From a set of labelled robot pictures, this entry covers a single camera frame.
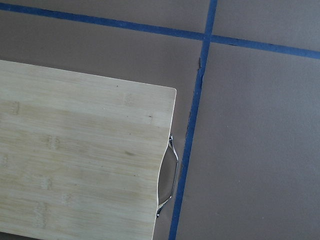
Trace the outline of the bamboo cutting board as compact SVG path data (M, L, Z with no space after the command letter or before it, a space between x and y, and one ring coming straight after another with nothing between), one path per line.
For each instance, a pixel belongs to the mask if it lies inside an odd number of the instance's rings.
M174 88L2 60L0 230L151 240Z

